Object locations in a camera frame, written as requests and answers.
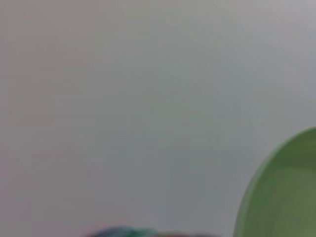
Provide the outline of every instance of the white wall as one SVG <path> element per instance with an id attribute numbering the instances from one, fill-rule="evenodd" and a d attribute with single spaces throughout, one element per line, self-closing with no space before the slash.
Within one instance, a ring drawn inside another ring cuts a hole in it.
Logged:
<path id="1" fill-rule="evenodd" d="M 232 236 L 316 121 L 312 0 L 2 0 L 0 235 Z"/>

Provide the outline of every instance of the green plastic lid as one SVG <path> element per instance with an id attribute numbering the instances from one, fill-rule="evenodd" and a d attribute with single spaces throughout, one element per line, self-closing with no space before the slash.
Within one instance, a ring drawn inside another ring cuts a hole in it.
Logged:
<path id="1" fill-rule="evenodd" d="M 316 237 L 316 128 L 281 145 L 260 166 L 234 237 Z"/>

